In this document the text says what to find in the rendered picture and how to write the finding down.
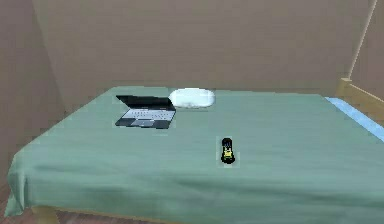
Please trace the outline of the white cushion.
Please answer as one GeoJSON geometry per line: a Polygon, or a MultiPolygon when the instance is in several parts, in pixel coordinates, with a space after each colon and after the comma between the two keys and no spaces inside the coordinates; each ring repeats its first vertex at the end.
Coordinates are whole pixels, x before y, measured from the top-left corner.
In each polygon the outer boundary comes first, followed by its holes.
{"type": "Polygon", "coordinates": [[[205,108],[215,102],[215,94],[207,89],[182,88],[172,91],[169,99],[175,107],[205,108]]]}

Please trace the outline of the black open laptop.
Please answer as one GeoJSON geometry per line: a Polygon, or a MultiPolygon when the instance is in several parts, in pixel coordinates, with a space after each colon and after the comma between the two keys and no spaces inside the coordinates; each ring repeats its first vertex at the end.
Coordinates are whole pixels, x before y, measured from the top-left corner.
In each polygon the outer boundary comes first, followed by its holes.
{"type": "Polygon", "coordinates": [[[116,126],[168,129],[176,109],[167,97],[117,95],[128,110],[116,126]]]}

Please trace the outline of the black remote control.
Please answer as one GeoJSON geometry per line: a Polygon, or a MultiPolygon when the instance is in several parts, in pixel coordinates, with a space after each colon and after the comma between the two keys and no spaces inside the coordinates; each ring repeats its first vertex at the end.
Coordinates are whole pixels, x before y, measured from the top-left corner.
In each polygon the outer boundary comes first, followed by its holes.
{"type": "Polygon", "coordinates": [[[235,162],[232,140],[230,138],[222,139],[221,161],[225,164],[232,164],[235,162]]]}

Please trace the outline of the bed with green cover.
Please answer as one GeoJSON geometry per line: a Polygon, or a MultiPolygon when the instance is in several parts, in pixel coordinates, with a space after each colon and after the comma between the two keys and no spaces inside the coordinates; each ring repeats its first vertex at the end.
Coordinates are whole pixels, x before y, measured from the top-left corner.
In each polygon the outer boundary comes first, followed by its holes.
{"type": "Polygon", "coordinates": [[[168,129],[116,126],[114,87],[23,147],[6,214],[46,206],[178,224],[384,224],[384,142],[319,95],[219,91],[168,129]],[[222,139],[235,162],[221,161],[222,139]]]}

